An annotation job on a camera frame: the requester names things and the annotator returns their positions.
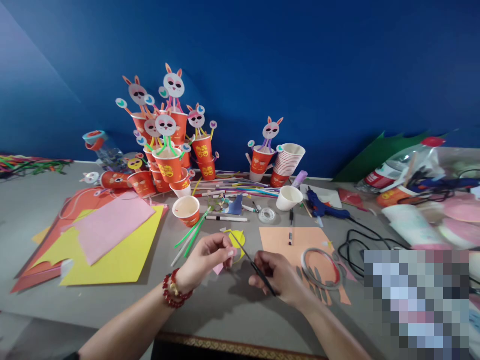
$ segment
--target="plastic bottle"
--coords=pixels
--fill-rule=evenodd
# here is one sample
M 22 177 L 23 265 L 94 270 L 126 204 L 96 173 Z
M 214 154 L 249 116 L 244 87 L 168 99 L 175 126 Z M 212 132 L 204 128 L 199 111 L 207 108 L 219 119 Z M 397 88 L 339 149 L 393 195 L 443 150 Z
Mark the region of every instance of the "plastic bottle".
M 381 189 L 393 184 L 395 180 L 400 178 L 405 168 L 409 167 L 415 153 L 418 154 L 415 163 L 421 164 L 430 156 L 434 148 L 444 143 L 445 140 L 441 137 L 427 137 L 420 144 L 406 148 L 393 155 L 370 175 L 361 180 L 355 188 L 365 193 L 380 192 Z

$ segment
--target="bottle label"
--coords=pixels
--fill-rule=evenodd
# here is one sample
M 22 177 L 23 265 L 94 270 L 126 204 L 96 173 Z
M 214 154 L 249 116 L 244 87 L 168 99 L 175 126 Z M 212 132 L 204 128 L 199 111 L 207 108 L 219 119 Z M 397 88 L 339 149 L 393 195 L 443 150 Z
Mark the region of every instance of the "bottle label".
M 384 162 L 365 178 L 365 182 L 374 188 L 383 189 L 393 184 L 400 175 L 402 175 L 400 171 L 395 170 Z

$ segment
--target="red beaded bracelet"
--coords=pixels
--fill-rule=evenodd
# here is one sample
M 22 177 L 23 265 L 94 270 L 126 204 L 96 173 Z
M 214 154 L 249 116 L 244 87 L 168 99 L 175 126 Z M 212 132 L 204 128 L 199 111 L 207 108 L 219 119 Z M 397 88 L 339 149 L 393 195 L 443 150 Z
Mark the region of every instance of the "red beaded bracelet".
M 167 276 L 165 276 L 165 279 L 163 280 L 163 289 L 164 289 L 163 296 L 165 297 L 165 300 L 168 306 L 174 309 L 181 308 L 185 304 L 185 301 L 190 299 L 190 297 L 194 293 L 194 291 L 192 290 L 188 294 L 182 294 L 182 292 L 178 290 L 177 279 L 176 279 L 178 271 L 179 271 L 179 268 L 175 269 L 172 274 L 168 274 Z M 169 291 L 170 277 L 171 277 L 170 288 L 173 289 L 175 296 L 179 298 L 179 301 L 175 301 L 170 295 L 170 291 Z

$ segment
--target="blue wall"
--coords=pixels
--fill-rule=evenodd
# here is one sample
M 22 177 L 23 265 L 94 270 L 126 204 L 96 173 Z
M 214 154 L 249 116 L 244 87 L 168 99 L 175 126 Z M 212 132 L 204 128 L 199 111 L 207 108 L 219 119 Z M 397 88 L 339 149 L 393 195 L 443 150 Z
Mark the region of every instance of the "blue wall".
M 477 1 L 0 2 L 3 152 L 94 160 L 81 141 L 94 129 L 139 151 L 115 105 L 137 108 L 122 75 L 159 103 L 165 62 L 183 69 L 182 105 L 218 122 L 224 170 L 248 168 L 268 116 L 285 117 L 273 145 L 303 145 L 318 177 L 384 130 L 460 129 L 448 146 L 480 146 Z

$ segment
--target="human hand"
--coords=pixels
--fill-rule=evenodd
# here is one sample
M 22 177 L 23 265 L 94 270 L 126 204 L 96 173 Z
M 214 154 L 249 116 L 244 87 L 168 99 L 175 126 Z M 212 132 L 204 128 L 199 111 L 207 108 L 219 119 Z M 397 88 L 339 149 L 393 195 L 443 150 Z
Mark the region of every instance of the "human hand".
M 184 294 L 196 289 L 219 264 L 231 268 L 234 249 L 230 237 L 223 232 L 203 237 L 176 273 L 178 289 Z
M 300 309 L 311 300 L 312 293 L 304 286 L 285 256 L 259 251 L 255 255 L 255 264 L 268 277 L 271 286 L 284 303 Z M 257 274 L 250 276 L 248 283 L 262 289 L 265 295 L 269 293 L 268 287 Z

